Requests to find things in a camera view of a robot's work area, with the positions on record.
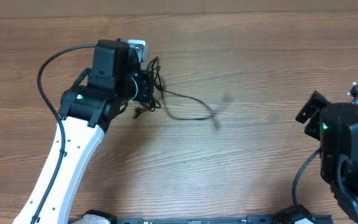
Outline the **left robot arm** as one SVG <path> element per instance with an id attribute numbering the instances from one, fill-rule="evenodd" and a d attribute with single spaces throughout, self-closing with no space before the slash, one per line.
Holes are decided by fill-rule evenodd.
<path id="1" fill-rule="evenodd" d="M 137 101 L 135 114 L 153 108 L 153 75 L 143 69 L 144 40 L 99 40 L 93 65 L 66 90 L 55 138 L 38 181 L 14 223 L 67 223 L 78 186 L 111 121 Z"/>

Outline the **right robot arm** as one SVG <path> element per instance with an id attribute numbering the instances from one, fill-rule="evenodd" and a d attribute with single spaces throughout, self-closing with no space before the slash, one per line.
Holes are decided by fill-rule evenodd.
<path id="1" fill-rule="evenodd" d="M 314 91 L 296 120 L 320 142 L 320 175 L 339 207 L 358 223 L 358 104 L 331 103 Z"/>

